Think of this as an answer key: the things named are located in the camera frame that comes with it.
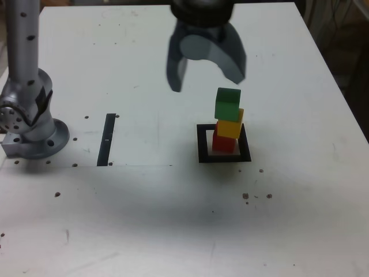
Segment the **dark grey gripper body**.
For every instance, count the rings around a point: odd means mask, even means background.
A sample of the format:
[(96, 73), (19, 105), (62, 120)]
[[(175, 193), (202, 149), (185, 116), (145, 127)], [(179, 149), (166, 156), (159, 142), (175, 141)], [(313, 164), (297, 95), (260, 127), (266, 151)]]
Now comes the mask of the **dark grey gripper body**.
[(226, 23), (221, 26), (203, 28), (196, 27), (185, 23), (184, 21), (176, 21), (176, 38), (179, 41), (183, 40), (209, 40), (209, 41), (222, 41), (226, 37), (227, 30), (231, 26), (231, 23)]

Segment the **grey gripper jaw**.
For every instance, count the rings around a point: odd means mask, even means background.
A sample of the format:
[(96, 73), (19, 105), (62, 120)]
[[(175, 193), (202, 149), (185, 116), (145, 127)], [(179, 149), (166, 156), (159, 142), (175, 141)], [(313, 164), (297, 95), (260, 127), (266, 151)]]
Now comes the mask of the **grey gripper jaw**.
[(246, 52), (233, 25), (229, 26), (222, 41), (188, 39), (181, 41), (180, 49), (187, 59), (215, 63), (223, 75), (235, 84), (246, 78)]
[(186, 35), (185, 24), (178, 20), (170, 37), (166, 66), (167, 81), (174, 92), (181, 92), (187, 68), (187, 59), (180, 49), (180, 43)]

